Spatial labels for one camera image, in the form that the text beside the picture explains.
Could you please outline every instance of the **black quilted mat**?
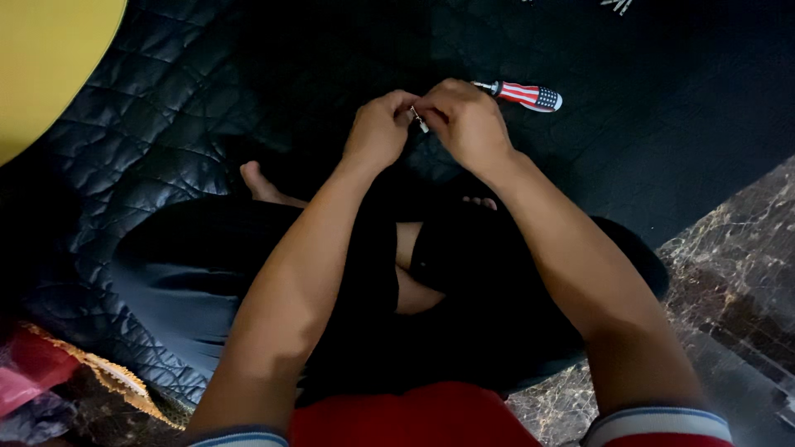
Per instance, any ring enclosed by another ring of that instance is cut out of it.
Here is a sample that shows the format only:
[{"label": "black quilted mat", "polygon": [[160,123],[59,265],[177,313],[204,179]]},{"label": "black quilted mat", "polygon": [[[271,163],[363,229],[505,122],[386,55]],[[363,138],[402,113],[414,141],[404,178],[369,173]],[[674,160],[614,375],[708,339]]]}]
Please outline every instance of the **black quilted mat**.
[{"label": "black quilted mat", "polygon": [[[789,2],[636,0],[625,17],[599,0],[534,3],[130,0],[72,105],[2,169],[17,181],[3,225],[22,307],[192,405],[206,379],[113,293],[118,241],[167,204],[244,194],[237,168],[253,158],[309,198],[358,106],[448,76],[560,92],[551,114],[503,105],[514,144],[652,246],[795,149]],[[412,134],[390,200],[421,218],[460,172],[432,135]]]}]

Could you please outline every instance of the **screwdriver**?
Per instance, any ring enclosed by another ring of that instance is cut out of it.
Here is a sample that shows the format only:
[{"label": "screwdriver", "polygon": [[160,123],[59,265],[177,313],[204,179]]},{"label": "screwdriver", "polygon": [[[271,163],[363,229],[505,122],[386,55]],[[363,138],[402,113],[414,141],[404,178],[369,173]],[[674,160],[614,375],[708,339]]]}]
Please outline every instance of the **screwdriver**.
[{"label": "screwdriver", "polygon": [[488,91],[495,98],[520,103],[534,111],[552,112],[563,104],[563,97],[546,87],[525,86],[500,80],[493,84],[472,81],[472,85]]}]

